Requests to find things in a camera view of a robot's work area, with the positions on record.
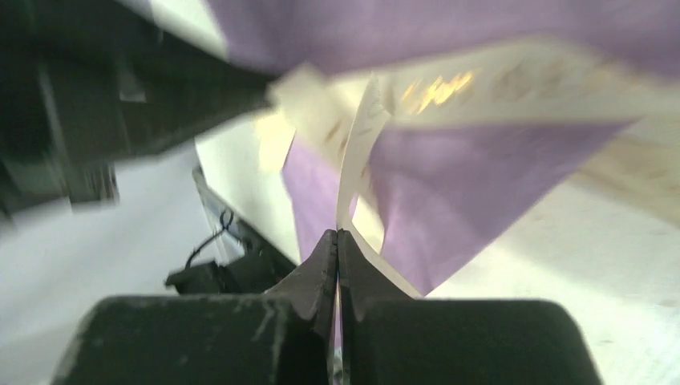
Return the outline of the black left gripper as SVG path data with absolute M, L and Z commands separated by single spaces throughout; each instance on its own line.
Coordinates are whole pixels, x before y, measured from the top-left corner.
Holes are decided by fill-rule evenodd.
M 1 4 L 1 210 L 113 201 L 113 166 L 267 107 L 235 67 L 117 1 Z

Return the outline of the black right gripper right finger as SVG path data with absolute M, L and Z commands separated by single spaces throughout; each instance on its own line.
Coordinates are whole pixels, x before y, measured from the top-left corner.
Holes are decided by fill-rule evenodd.
M 544 300 L 404 293 L 338 232 L 347 384 L 598 384 L 573 318 Z

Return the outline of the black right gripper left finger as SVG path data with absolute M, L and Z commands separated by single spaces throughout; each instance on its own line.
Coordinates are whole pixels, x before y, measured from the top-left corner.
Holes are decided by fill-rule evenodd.
M 117 296 L 81 320 L 54 384 L 330 384 L 338 235 L 263 294 Z

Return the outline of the purple wrapping paper sheet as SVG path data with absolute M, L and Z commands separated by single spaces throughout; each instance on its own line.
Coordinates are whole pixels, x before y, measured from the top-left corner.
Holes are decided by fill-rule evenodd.
M 228 57 L 327 73 L 521 32 L 679 73 L 676 1 L 213 1 Z M 385 253 L 425 294 L 542 297 L 597 349 L 679 348 L 679 232 L 567 175 L 614 126 L 392 132 L 372 157 Z

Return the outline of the cream ribbon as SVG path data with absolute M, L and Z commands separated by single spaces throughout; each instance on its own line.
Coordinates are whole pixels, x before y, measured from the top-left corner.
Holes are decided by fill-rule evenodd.
M 271 88 L 261 166 L 282 173 L 300 257 L 321 205 L 427 293 L 570 173 L 679 223 L 679 82 L 585 43 L 523 37 Z

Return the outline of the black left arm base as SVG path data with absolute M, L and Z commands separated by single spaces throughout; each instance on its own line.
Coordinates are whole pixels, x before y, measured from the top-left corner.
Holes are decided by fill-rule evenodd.
M 214 233 L 189 254 L 184 266 L 164 281 L 178 294 L 259 294 L 269 290 L 296 268 L 275 246 L 211 189 L 201 167 L 192 171 Z

